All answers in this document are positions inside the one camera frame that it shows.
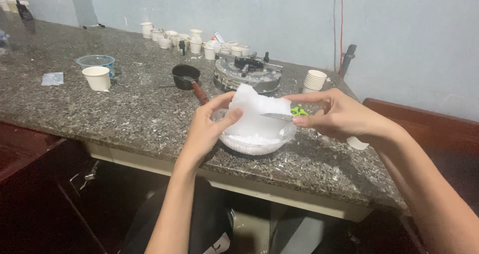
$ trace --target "clear plastic bowl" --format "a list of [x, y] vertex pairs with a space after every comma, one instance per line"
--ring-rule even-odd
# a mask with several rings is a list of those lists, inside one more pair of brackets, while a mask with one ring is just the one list
[[[223, 119], [224, 116], [228, 113], [226, 109], [219, 109], [218, 111], [213, 113], [213, 121], [218, 122], [219, 120]], [[234, 151], [248, 154], [248, 155], [265, 155], [272, 153], [282, 147], [285, 143], [291, 141], [295, 137], [296, 134], [296, 125], [292, 122], [288, 124], [283, 129], [283, 135], [281, 141], [274, 144], [269, 145], [257, 145], [257, 144], [250, 144], [245, 143], [243, 141], [238, 141], [233, 137], [230, 137], [226, 133], [222, 133], [219, 139], [229, 148], [233, 149]]]
[[102, 66], [110, 69], [110, 78], [115, 77], [115, 68], [113, 66], [115, 58], [109, 55], [86, 55], [77, 59], [77, 64], [81, 69], [88, 67]]

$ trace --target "black pants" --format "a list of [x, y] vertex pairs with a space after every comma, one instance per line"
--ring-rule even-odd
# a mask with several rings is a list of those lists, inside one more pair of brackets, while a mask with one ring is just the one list
[[[140, 207], [126, 235], [122, 254], [142, 254], [158, 219], [166, 186], [158, 190]], [[211, 186], [204, 178], [195, 180], [193, 211], [191, 216], [189, 254], [203, 254], [226, 233], [233, 236], [223, 192]]]

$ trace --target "wooden handle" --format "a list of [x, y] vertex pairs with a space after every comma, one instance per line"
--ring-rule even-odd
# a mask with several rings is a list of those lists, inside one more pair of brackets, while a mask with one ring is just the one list
[[203, 90], [201, 89], [200, 85], [196, 82], [191, 82], [193, 85], [193, 90], [195, 91], [196, 98], [200, 101], [201, 105], [205, 105], [209, 102], [208, 97], [205, 95]]

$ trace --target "hand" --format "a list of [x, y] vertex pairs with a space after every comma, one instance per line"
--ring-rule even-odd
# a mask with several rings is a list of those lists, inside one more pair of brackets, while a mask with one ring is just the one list
[[292, 102], [316, 103], [322, 106], [314, 116], [295, 116], [299, 127], [314, 128], [322, 135], [338, 140], [356, 136], [363, 142], [371, 137], [384, 137], [397, 124], [353, 100], [339, 89], [295, 94], [283, 97]]
[[221, 108], [228, 109], [234, 95], [235, 92], [221, 94], [196, 109], [180, 157], [189, 159], [199, 165], [200, 161], [218, 141], [221, 133], [241, 118], [243, 111], [235, 109], [219, 122], [213, 122], [210, 119], [213, 112]]

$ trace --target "granite countertop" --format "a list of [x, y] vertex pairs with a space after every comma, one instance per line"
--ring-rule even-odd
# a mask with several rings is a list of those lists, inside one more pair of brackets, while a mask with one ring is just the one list
[[[207, 96], [222, 93], [213, 84], [213, 61], [159, 49], [139, 33], [22, 22], [18, 14], [4, 12], [0, 25], [11, 36], [12, 47], [0, 56], [0, 120], [17, 126], [174, 161], [199, 102], [193, 92], [173, 85], [171, 69], [180, 63], [193, 65], [201, 71]], [[92, 91], [75, 62], [92, 54], [117, 60], [109, 92]], [[272, 63], [284, 66], [276, 97], [297, 93], [311, 69]], [[40, 86], [42, 75], [50, 72], [63, 72], [65, 84]], [[342, 78], [326, 73], [331, 81], [324, 89], [337, 87], [356, 98]], [[315, 109], [306, 106], [309, 112]], [[309, 129], [298, 130], [293, 141], [264, 156], [243, 155], [219, 142], [202, 169], [362, 206], [406, 208], [371, 147], [359, 151], [317, 138]]]

